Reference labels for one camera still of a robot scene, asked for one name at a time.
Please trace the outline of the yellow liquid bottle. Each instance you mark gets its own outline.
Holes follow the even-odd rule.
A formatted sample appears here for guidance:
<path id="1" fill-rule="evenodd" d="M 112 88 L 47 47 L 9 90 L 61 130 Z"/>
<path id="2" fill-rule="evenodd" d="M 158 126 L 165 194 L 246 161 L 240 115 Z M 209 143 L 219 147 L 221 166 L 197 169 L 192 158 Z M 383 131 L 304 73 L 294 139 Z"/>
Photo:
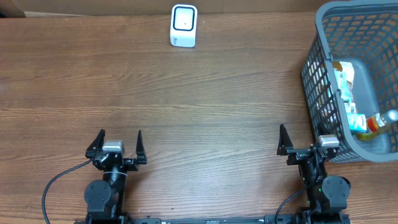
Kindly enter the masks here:
<path id="1" fill-rule="evenodd" d="M 387 132 L 396 121 L 396 110 L 376 113 L 366 119 L 367 131 L 365 133 L 357 133 L 356 137 L 361 141 L 370 141 Z"/>

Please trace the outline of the white barcode scanner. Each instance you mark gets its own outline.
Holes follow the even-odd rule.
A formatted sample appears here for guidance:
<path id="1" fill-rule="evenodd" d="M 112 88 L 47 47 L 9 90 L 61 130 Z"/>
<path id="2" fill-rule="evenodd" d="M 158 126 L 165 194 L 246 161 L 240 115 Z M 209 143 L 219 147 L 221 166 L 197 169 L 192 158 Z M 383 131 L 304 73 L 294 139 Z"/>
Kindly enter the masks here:
<path id="1" fill-rule="evenodd" d="M 197 32 L 197 8 L 189 4 L 176 4 L 172 8 L 170 43 L 174 47 L 194 48 Z"/>

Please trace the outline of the brown snack packet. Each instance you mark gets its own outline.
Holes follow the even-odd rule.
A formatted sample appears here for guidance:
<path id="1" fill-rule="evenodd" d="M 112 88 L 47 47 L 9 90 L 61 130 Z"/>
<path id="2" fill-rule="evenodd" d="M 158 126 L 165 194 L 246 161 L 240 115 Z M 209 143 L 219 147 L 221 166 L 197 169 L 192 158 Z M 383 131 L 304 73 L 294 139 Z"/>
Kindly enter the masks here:
<path id="1" fill-rule="evenodd" d="M 352 102 L 352 88 L 354 81 L 354 67 L 350 62 L 333 61 L 333 71 L 341 91 L 341 98 L 345 102 Z"/>

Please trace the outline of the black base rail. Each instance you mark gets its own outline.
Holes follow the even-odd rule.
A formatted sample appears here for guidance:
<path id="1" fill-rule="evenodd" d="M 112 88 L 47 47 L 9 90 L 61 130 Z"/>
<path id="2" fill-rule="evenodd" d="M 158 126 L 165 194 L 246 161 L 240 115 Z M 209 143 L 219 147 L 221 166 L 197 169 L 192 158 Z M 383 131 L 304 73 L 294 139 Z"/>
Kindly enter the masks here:
<path id="1" fill-rule="evenodd" d="M 278 215 L 276 223 L 281 224 L 293 224 L 293 223 L 342 223 L 350 224 L 351 220 L 348 215 L 342 215 L 341 220 L 339 216 L 330 217 L 330 219 L 322 219 L 321 216 L 316 216 L 312 218 L 311 222 L 305 222 L 303 218 L 299 218 L 298 215 Z M 103 221 L 103 222 L 89 222 L 85 219 L 77 219 L 75 224 L 83 223 L 123 223 L 120 221 Z M 238 223 L 249 223 L 249 224 L 274 224 L 275 215 L 265 215 L 264 217 L 239 217 L 239 218 L 207 218 L 207 219 L 174 219 L 174 220 L 161 220 L 160 218 L 132 218 L 124 223 L 134 223 L 134 224 L 238 224 Z"/>

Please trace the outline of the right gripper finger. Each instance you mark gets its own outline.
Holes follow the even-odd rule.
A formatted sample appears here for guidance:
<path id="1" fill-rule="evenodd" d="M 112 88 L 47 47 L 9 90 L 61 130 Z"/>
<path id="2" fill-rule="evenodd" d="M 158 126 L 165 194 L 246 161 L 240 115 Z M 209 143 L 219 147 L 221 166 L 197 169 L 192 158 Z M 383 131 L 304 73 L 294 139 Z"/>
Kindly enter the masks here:
<path id="1" fill-rule="evenodd" d="M 327 130 L 326 126 L 324 123 L 319 122 L 317 125 L 317 131 L 318 131 L 318 135 L 329 135 L 330 132 Z"/>
<path id="2" fill-rule="evenodd" d="M 277 155 L 287 156 L 293 148 L 294 146 L 292 144 L 292 141 L 290 140 L 287 129 L 284 124 L 281 124 L 279 128 L 279 143 L 277 147 Z"/>

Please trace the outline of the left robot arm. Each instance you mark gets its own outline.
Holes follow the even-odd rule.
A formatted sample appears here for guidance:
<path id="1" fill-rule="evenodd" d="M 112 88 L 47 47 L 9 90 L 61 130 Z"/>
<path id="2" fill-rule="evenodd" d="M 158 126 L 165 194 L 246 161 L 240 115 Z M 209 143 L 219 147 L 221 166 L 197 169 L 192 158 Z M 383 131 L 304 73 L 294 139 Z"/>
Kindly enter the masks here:
<path id="1" fill-rule="evenodd" d="M 105 130 L 101 130 L 87 148 L 85 156 L 103 172 L 99 180 L 94 180 L 85 189 L 87 203 L 86 223 L 132 223 L 128 212 L 123 210 L 127 173 L 138 171 L 147 163 L 142 142 L 142 133 L 137 135 L 136 157 L 124 157 L 122 140 L 105 141 Z"/>

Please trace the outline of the teal tissue pack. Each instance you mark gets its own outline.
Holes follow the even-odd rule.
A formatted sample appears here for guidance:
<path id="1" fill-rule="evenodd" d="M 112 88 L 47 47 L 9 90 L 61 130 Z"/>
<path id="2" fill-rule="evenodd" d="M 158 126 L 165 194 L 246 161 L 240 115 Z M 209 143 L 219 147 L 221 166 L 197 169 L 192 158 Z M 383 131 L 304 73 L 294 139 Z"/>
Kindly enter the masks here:
<path id="1" fill-rule="evenodd" d="M 347 113 L 349 130 L 352 133 L 365 133 L 367 131 L 366 116 L 359 113 Z"/>

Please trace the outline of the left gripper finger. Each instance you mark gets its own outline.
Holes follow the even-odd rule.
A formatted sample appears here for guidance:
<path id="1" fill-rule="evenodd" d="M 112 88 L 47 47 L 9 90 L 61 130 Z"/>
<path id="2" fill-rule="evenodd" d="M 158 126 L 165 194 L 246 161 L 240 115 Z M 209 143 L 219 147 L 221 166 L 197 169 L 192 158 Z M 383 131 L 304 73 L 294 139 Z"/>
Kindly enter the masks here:
<path id="1" fill-rule="evenodd" d="M 106 132 L 104 129 L 101 129 L 97 135 L 97 137 L 94 139 L 94 141 L 88 146 L 85 152 L 85 157 L 86 158 L 93 158 L 95 157 L 96 153 L 102 149 L 103 144 L 104 144 L 104 137 L 106 135 Z"/>
<path id="2" fill-rule="evenodd" d="M 137 155 L 136 159 L 137 159 L 138 164 L 147 164 L 147 156 L 146 156 L 144 144 L 142 141 L 141 130 L 139 130 L 138 135 L 137 135 L 136 155 Z"/>

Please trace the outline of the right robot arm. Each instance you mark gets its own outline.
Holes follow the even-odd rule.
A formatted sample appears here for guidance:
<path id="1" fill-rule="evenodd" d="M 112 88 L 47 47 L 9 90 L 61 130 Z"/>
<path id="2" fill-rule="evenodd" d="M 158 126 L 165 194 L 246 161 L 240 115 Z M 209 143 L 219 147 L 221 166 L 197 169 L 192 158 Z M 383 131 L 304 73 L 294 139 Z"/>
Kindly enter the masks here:
<path id="1" fill-rule="evenodd" d="M 348 206 L 351 183 L 342 176 L 328 175 L 325 162 L 336 157 L 340 149 L 338 138 L 332 134 L 321 135 L 308 148 L 294 148 L 286 127 L 279 128 L 277 155 L 287 156 L 288 166 L 298 166 L 303 180 L 303 189 L 285 199 L 274 215 L 274 223 L 281 223 L 280 211 L 296 196 L 305 193 L 307 207 L 289 215 L 285 223 L 349 223 L 349 216 L 343 214 Z"/>

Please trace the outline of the grey plastic basket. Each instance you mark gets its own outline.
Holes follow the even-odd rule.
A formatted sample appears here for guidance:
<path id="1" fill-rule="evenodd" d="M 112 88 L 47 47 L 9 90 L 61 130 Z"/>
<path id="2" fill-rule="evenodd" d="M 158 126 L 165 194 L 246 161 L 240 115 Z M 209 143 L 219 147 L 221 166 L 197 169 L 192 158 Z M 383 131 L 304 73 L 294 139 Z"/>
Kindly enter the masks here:
<path id="1" fill-rule="evenodd" d="M 325 124 L 340 141 L 335 163 L 397 160 L 397 124 L 370 141 L 349 130 L 333 61 L 354 67 L 353 102 L 370 117 L 397 109 L 397 1 L 332 1 L 316 13 L 317 33 L 301 71 L 312 131 Z"/>

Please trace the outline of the white barcode snack packet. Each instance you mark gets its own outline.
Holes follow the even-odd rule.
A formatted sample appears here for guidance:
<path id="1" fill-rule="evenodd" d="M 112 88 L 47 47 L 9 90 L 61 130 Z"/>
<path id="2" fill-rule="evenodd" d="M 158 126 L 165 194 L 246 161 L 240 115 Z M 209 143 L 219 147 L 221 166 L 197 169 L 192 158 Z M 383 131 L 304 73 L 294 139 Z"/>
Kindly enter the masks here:
<path id="1" fill-rule="evenodd" d="M 344 100 L 343 101 L 346 113 L 356 114 L 358 112 L 355 102 L 352 100 Z"/>

